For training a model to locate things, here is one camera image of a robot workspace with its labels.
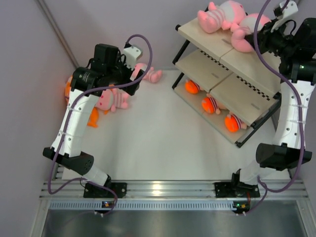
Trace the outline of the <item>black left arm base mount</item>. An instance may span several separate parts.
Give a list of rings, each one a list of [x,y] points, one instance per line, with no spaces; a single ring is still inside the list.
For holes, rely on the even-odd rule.
[[[116,193],[118,198],[126,196],[127,183],[114,182],[110,185],[110,189]],[[92,184],[86,183],[83,193],[84,198],[113,198],[114,195],[109,191],[96,187]]]

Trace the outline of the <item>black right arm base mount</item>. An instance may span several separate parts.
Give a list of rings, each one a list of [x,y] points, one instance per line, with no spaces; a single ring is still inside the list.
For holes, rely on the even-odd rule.
[[[216,182],[214,183],[217,198],[259,198],[260,191],[257,185],[245,183]]]

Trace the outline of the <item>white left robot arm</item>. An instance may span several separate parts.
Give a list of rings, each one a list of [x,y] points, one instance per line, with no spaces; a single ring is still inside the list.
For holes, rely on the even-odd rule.
[[[131,75],[142,50],[126,43],[123,51],[108,44],[97,44],[87,67],[78,67],[72,75],[66,112],[56,139],[44,148],[43,156],[56,161],[86,180],[95,183],[100,197],[112,190],[111,178],[94,164],[94,157],[81,150],[82,138],[89,117],[102,92],[97,88],[122,85],[128,95],[134,95],[139,84],[131,84]]]

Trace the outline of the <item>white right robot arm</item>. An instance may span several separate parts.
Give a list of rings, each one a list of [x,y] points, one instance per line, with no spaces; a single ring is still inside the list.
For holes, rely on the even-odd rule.
[[[280,57],[276,75],[281,77],[281,106],[275,137],[271,144],[261,143],[256,149],[256,160],[237,174],[239,179],[231,182],[231,192],[242,196],[248,185],[256,185],[257,178],[264,178],[274,171],[299,169],[309,162],[312,152],[305,148],[304,135],[310,97],[316,87],[316,20],[305,19],[297,32],[285,35],[286,24],[277,30],[272,27],[276,20],[264,25],[257,34],[246,35],[245,40],[263,58],[270,52]]]

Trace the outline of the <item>pink striped plush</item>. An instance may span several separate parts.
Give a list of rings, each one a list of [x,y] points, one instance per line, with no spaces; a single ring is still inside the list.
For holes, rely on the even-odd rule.
[[[131,79],[136,79],[139,71],[145,71],[148,65],[145,63],[137,63],[134,67],[134,72],[131,75]],[[155,70],[154,67],[150,67],[146,75],[144,76],[144,80],[147,80],[151,83],[157,83],[162,78],[162,70]]]
[[[96,107],[103,111],[115,112],[116,109],[127,109],[129,94],[117,88],[103,90]]]
[[[207,11],[200,10],[197,20],[200,27],[208,34],[219,29],[229,30],[236,27],[246,17],[246,12],[241,3],[228,0],[219,6],[210,2]]]
[[[239,24],[232,24],[231,45],[235,50],[242,53],[250,53],[254,51],[253,46],[245,39],[245,36],[254,33],[258,15],[258,13],[249,14]]]

